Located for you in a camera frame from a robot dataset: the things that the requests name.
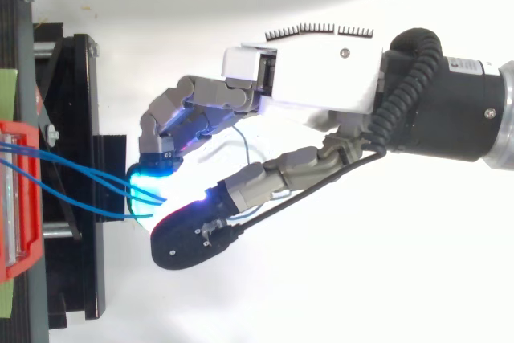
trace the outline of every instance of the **silver metal cylinder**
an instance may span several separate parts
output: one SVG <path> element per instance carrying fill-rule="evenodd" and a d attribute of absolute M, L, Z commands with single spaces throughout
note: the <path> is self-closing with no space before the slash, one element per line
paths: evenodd
<path fill-rule="evenodd" d="M 514 61 L 500 67 L 505 83 L 505 107 L 495 144 L 483 160 L 493 169 L 514 170 Z"/>
<path fill-rule="evenodd" d="M 34 58 L 48 59 L 54 51 L 55 42 L 36 42 L 34 43 Z"/>
<path fill-rule="evenodd" d="M 44 223 L 43 237 L 45 239 L 64 239 L 73 237 L 70 226 L 66 222 Z"/>

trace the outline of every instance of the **red clamp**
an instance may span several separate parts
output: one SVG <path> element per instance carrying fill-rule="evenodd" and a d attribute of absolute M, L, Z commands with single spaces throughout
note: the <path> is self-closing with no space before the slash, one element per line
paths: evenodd
<path fill-rule="evenodd" d="M 0 141 L 39 148 L 37 128 L 0 120 Z M 10 153 L 0 158 L 40 179 L 39 159 Z M 41 189 L 0 164 L 0 282 L 25 272 L 43 255 Z"/>

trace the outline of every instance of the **glowing blue light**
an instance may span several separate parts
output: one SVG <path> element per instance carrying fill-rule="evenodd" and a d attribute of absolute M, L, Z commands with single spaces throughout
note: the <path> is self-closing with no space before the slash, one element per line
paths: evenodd
<path fill-rule="evenodd" d="M 142 202 L 131 201 L 134 214 L 153 213 L 152 218 L 139 218 L 137 221 L 148 231 L 151 231 L 164 217 L 194 201 L 206 199 L 205 186 L 198 183 L 196 178 L 178 180 L 176 175 L 148 176 L 133 174 L 130 183 L 151 193 L 166 198 L 161 206 L 150 206 Z"/>

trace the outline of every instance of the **green tape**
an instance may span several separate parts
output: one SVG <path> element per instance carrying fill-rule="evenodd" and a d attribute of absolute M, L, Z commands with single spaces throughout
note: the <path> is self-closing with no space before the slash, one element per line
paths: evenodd
<path fill-rule="evenodd" d="M 18 70 L 7 68 L 0 69 L 0 120 L 14 119 L 17 78 Z M 13 294 L 13 280 L 0 283 L 0 318 L 10 318 L 13 308 Z"/>
<path fill-rule="evenodd" d="M 0 318 L 9 319 L 13 309 L 14 280 L 0 283 Z"/>
<path fill-rule="evenodd" d="M 17 78 L 18 70 L 0 68 L 0 120 L 14 119 Z"/>

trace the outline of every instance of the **white wall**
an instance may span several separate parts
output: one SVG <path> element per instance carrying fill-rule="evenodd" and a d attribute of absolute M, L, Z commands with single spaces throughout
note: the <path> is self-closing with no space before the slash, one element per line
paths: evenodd
<path fill-rule="evenodd" d="M 374 25 L 385 46 L 428 27 L 446 55 L 503 64 L 514 59 L 510 1 L 41 0 L 35 10 L 100 43 L 101 130 L 127 133 L 135 161 L 148 103 L 186 73 L 217 76 L 225 47 L 303 21 Z M 265 154 L 316 138 L 298 129 L 283 143 L 286 124 L 242 128 Z M 244 160 L 228 151 L 220 177 Z M 51 341 L 513 341 L 512 179 L 481 162 L 389 155 L 183 272 L 153 264 L 137 224 L 108 224 L 107 311 L 70 315 Z"/>

